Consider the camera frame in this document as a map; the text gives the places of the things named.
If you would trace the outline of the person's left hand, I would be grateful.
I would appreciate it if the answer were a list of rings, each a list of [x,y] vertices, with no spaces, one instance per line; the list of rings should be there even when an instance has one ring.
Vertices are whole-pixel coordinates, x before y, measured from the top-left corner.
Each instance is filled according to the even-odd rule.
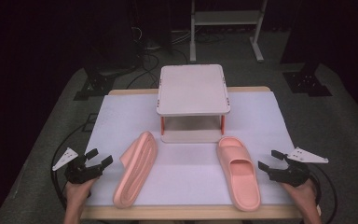
[[[95,182],[96,179],[91,179],[82,184],[73,184],[68,182],[65,186],[67,203],[66,209],[83,208]]]

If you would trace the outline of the white metal stand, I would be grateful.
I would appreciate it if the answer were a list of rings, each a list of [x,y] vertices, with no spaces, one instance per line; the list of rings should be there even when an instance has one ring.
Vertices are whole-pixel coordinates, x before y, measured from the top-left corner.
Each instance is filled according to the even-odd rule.
[[[264,57],[258,46],[258,37],[261,31],[267,4],[268,0],[262,0],[261,7],[258,10],[197,11],[196,0],[191,0],[189,60],[192,63],[197,61],[195,35],[198,26],[254,25],[255,32],[249,40],[256,60],[259,63],[262,63]]]

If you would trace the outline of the black stand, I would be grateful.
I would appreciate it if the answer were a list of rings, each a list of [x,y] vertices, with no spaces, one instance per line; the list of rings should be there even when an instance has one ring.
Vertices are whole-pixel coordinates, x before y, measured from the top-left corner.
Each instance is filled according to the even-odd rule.
[[[77,101],[104,96],[116,78],[139,67],[128,0],[71,0],[77,55],[87,79]]]
[[[315,75],[323,51],[323,0],[299,0],[294,24],[284,49],[281,63],[301,63],[299,71],[283,76],[293,93],[308,96],[331,96]]]

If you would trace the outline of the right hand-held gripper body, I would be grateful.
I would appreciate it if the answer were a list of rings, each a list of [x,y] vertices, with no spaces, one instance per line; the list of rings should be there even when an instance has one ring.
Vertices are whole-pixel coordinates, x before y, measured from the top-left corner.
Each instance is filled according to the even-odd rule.
[[[296,147],[291,153],[286,154],[287,168],[280,170],[270,168],[269,179],[279,183],[286,183],[293,187],[304,184],[310,178],[309,163],[329,163],[329,159],[318,156],[305,149]]]

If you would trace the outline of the wooden table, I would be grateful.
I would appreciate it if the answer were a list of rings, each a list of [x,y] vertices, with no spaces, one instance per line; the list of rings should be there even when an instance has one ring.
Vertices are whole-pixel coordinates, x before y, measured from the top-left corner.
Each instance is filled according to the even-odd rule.
[[[267,87],[231,87],[232,92],[265,92]],[[155,94],[155,89],[114,90],[112,95]],[[120,209],[111,205],[89,205],[87,203],[82,217],[98,220],[245,220],[245,219],[290,219],[300,216],[287,193],[276,183],[269,181],[263,172],[257,174],[262,203],[252,212],[243,212],[230,205],[137,205]]]

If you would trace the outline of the white table cover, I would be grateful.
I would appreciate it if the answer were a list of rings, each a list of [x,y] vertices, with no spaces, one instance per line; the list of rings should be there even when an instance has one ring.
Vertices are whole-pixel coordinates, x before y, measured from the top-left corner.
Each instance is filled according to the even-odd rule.
[[[289,153],[294,145],[275,95],[265,92],[232,92],[225,135],[239,138],[254,162],[273,168],[286,163],[273,158],[272,150]],[[158,155],[135,203],[141,205],[230,205],[216,144],[165,144],[160,140],[155,94],[112,95],[103,103],[87,149],[99,155],[91,162],[112,156],[114,162],[94,184],[88,204],[111,205],[124,168],[120,156],[144,131],[158,143]]]

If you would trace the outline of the white shoe rack orange legs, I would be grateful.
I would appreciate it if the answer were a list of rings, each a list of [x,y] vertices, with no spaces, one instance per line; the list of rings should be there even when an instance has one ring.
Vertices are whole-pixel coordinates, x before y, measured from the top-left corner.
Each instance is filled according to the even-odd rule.
[[[230,101],[219,64],[161,68],[157,113],[165,143],[214,143],[225,133]]]

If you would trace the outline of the pink foam slipper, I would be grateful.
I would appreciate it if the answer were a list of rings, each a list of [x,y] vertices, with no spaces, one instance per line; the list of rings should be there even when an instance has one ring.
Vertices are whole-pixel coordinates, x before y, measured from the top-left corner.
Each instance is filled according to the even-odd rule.
[[[246,146],[238,138],[226,136],[219,140],[216,152],[234,206],[245,212],[257,210],[261,196],[255,166]]]
[[[158,146],[151,132],[141,133],[121,155],[124,172],[113,197],[117,208],[128,208],[136,201],[158,154]]]

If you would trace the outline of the person's right hand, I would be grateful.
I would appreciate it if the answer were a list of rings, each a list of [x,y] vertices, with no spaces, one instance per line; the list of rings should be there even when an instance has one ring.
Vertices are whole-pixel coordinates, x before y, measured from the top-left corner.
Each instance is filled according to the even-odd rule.
[[[281,183],[281,186],[286,190],[299,209],[309,210],[316,207],[317,191],[310,179],[297,187],[286,183]]]

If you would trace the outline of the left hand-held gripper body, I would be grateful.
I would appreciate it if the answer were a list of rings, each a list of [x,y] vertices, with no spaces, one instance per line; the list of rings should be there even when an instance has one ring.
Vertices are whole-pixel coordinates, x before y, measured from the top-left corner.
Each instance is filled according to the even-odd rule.
[[[58,171],[66,166],[64,175],[73,184],[82,184],[103,174],[101,164],[86,166],[88,159],[84,155],[77,154],[71,148],[67,148],[59,160],[52,166],[53,171]]]

